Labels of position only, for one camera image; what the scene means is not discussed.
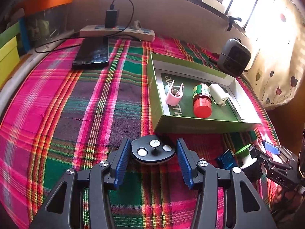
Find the person right hand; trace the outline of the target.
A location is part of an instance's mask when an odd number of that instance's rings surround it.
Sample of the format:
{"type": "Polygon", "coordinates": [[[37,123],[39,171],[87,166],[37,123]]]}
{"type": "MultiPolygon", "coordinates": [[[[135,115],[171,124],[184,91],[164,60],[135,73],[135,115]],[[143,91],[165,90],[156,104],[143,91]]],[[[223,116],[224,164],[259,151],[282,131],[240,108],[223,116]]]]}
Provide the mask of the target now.
{"type": "Polygon", "coordinates": [[[283,191],[283,197],[292,202],[292,204],[301,204],[303,196],[298,191],[283,191]]]}

